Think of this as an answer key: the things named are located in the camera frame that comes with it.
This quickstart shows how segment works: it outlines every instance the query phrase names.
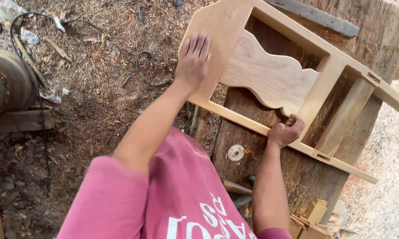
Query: wooden chair frame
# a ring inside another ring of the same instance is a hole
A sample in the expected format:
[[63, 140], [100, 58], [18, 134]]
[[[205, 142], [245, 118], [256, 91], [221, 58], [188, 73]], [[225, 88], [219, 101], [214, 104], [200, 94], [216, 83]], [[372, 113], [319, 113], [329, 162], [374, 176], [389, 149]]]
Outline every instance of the wooden chair frame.
[[[228, 67], [239, 36], [244, 34], [245, 24], [251, 15], [321, 58], [316, 69], [319, 75], [296, 112], [304, 119], [306, 128], [300, 138], [289, 146], [321, 162], [369, 182], [377, 183], [376, 177], [334, 158], [333, 153], [335, 152], [325, 154], [319, 150], [321, 146], [318, 145], [318, 149], [315, 149], [301, 143], [301, 140], [342, 73], [350, 79], [365, 81], [366, 84], [371, 86], [371, 93], [397, 111], [399, 111], [399, 93], [368, 67], [360, 64], [262, 0], [220, 0], [195, 12], [181, 46], [184, 46], [186, 39], [192, 34], [202, 31], [205, 31], [211, 37], [212, 43], [208, 59], [208, 76], [200, 89], [194, 92], [188, 101], [267, 136], [270, 128], [210, 101], [217, 83], [221, 81]], [[326, 135], [328, 134], [324, 133], [320, 141], [324, 141]]]

